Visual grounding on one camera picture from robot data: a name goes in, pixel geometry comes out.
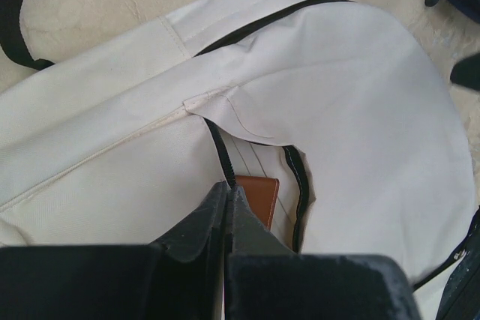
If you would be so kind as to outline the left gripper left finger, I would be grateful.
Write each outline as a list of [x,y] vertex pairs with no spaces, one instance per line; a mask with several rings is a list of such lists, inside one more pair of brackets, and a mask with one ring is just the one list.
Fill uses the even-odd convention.
[[1,249],[3,319],[210,319],[228,185],[149,244]]

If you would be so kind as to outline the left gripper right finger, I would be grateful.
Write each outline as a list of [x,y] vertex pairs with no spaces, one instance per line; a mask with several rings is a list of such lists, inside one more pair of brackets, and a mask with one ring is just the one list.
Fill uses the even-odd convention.
[[420,319],[395,261],[369,254],[297,254],[231,190],[226,319]]

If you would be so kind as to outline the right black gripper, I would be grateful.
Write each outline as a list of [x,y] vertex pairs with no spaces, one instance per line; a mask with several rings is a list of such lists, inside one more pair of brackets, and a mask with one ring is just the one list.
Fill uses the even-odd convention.
[[436,319],[479,319],[479,210],[464,249],[464,257],[445,286]]

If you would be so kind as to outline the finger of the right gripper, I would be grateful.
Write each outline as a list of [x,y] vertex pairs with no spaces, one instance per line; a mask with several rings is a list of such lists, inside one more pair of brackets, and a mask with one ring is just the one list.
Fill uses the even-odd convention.
[[451,71],[453,84],[480,92],[480,54],[460,60]]

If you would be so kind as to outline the brown leather wallet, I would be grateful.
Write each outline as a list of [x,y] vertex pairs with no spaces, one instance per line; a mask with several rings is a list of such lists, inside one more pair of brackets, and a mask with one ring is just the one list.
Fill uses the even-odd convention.
[[235,177],[244,189],[247,202],[259,221],[271,229],[280,182],[276,178],[243,176]]

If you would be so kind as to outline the beige canvas backpack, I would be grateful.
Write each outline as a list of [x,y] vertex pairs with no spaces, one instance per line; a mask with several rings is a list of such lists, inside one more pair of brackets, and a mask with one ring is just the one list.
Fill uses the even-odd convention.
[[437,319],[479,207],[446,84],[393,16],[199,0],[55,63],[30,55],[22,4],[1,0],[1,47],[34,69],[1,95],[1,250],[149,244],[224,182],[226,319],[231,190],[276,178],[285,247],[389,257]]

